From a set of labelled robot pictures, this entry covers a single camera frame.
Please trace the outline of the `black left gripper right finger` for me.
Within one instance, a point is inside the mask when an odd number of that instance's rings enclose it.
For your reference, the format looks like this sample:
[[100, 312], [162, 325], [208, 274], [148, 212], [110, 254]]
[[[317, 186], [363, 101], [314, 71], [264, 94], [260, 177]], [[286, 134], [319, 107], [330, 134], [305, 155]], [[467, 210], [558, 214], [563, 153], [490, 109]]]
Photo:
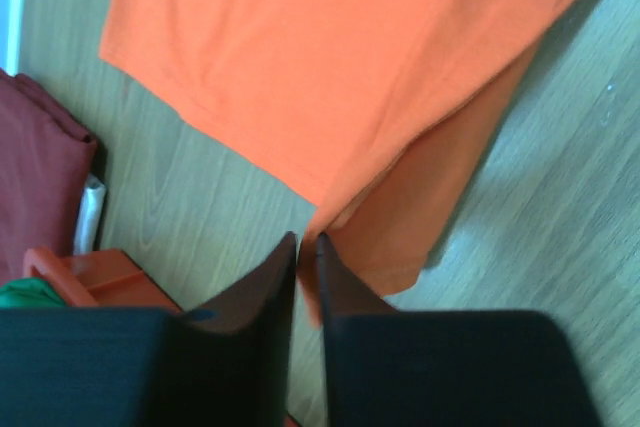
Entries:
[[573, 350], [530, 310], [403, 311], [316, 247], [333, 426], [598, 426]]

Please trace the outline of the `orange t-shirt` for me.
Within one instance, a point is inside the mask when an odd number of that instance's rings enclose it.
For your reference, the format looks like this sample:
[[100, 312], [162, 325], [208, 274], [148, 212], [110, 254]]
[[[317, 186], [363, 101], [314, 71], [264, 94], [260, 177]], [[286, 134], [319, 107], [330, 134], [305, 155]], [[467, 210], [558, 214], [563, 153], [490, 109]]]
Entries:
[[111, 0], [100, 55], [316, 210], [379, 295], [413, 286], [540, 42], [576, 0]]

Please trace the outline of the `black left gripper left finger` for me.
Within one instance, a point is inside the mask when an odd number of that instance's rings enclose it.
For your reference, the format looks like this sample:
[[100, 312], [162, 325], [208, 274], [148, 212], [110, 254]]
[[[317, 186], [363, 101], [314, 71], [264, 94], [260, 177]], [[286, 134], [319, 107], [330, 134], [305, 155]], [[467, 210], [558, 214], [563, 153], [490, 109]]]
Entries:
[[297, 239], [200, 306], [5, 308], [5, 426], [286, 426]]

